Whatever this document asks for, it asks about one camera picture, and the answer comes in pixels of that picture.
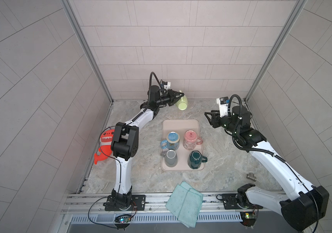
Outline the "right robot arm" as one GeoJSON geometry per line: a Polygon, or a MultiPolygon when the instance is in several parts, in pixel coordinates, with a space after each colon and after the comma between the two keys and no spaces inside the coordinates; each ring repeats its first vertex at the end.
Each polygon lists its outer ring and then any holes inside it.
{"type": "Polygon", "coordinates": [[[329,202],[329,192],[323,186],[314,186],[302,177],[272,147],[267,138],[251,127],[252,114],[234,94],[216,100],[218,110],[204,115],[213,128],[223,128],[231,136],[233,144],[256,158],[276,179],[285,194],[270,192],[245,184],[237,190],[236,204],[241,209],[258,206],[281,215],[295,230],[301,232],[325,217],[329,202]]]}

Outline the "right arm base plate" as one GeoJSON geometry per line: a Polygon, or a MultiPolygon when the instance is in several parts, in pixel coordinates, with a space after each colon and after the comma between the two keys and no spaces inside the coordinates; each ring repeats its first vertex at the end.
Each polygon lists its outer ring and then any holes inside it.
{"type": "Polygon", "coordinates": [[[260,205],[253,205],[251,203],[240,204],[237,194],[221,194],[220,201],[223,202],[225,210],[233,210],[233,209],[263,209],[260,205]]]}

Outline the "light green mug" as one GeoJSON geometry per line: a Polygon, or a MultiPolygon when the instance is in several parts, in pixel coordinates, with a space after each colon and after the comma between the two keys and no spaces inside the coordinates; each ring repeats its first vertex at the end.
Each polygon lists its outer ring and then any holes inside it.
{"type": "Polygon", "coordinates": [[[181,97],[177,102],[176,102],[176,106],[179,110],[183,111],[186,110],[188,107],[188,100],[186,95],[184,95],[183,97],[181,97]]]}

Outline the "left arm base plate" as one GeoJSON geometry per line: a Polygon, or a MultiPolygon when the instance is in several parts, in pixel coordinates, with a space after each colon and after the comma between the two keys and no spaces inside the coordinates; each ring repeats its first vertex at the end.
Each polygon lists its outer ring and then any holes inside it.
{"type": "Polygon", "coordinates": [[[103,204],[105,211],[131,211],[145,209],[145,195],[110,195],[103,204]]]}

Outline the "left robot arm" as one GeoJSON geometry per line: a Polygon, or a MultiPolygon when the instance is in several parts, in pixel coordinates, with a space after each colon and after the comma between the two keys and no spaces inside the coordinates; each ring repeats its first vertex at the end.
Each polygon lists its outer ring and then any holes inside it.
{"type": "Polygon", "coordinates": [[[111,142],[113,155],[104,154],[116,161],[116,184],[103,204],[106,211],[126,211],[132,207],[131,168],[139,147],[139,131],[157,116],[160,108],[175,105],[184,93],[172,90],[168,82],[160,81],[152,71],[147,95],[148,100],[141,104],[136,116],[114,126],[111,142]]]}

